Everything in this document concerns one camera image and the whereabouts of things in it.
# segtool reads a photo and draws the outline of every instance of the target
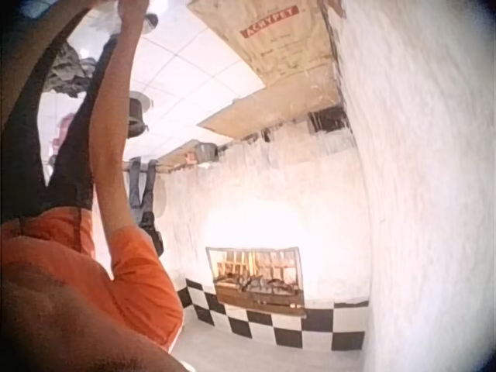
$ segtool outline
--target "black and white checkered tile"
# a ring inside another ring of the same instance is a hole
[[[183,307],[193,305],[202,322],[222,331],[272,345],[314,351],[361,350],[367,328],[368,301],[307,308],[306,317],[264,314],[217,301],[215,289],[186,280],[178,294]]]

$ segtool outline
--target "orange shirt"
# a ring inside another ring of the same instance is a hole
[[[70,207],[54,208],[22,223],[9,221],[0,230],[2,266],[25,263],[40,268],[117,323],[168,351],[181,330],[183,311],[151,238],[137,226],[110,236],[112,280],[94,260],[91,232],[91,212],[83,210],[80,217]]]

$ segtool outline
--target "red label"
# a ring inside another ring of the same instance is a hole
[[[247,29],[241,30],[241,35],[245,39],[248,39],[250,36],[255,35],[262,29],[266,29],[268,26],[273,25],[277,22],[282,21],[283,19],[296,16],[299,14],[300,10],[298,9],[297,5],[290,6],[289,8],[280,10],[279,12],[275,12],[274,14],[271,14],[263,19],[261,19],[258,22],[255,22],[253,25],[248,27]]]

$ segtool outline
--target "fireplace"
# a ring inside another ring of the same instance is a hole
[[[220,302],[258,312],[304,315],[298,248],[207,248],[207,253]]]

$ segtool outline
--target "hand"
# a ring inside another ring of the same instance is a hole
[[[143,27],[143,20],[149,4],[150,0],[119,0],[118,10],[122,24],[129,26],[138,23]]]

